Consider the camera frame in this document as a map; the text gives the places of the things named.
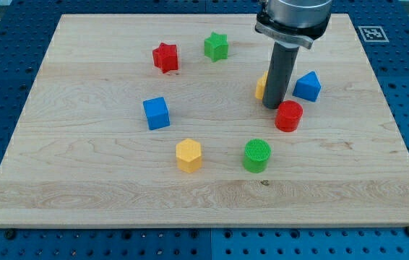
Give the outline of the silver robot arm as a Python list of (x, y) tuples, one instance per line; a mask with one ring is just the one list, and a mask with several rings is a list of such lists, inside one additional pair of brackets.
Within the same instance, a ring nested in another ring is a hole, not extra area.
[(266, 0), (255, 31), (274, 40), (262, 103), (276, 109), (283, 102), (299, 48), (310, 49), (323, 36), (332, 0)]

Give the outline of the black silver tool flange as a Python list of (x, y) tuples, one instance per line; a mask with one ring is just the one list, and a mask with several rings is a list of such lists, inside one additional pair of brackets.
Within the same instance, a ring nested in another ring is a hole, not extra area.
[(303, 46), (310, 49), (314, 40), (320, 38), (325, 33), (331, 14), (319, 24), (311, 27), (290, 27), (274, 21), (268, 13), (260, 11), (257, 13), (257, 23), (254, 29), (263, 35), (272, 38), (275, 42), (282, 44), (291, 44), (294, 46)]

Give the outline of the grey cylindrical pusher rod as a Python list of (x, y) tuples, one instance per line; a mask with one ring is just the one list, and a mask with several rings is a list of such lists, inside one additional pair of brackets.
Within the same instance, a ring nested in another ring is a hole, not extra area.
[(262, 103), (266, 108), (277, 109), (284, 101), (299, 47), (286, 48), (274, 43)]

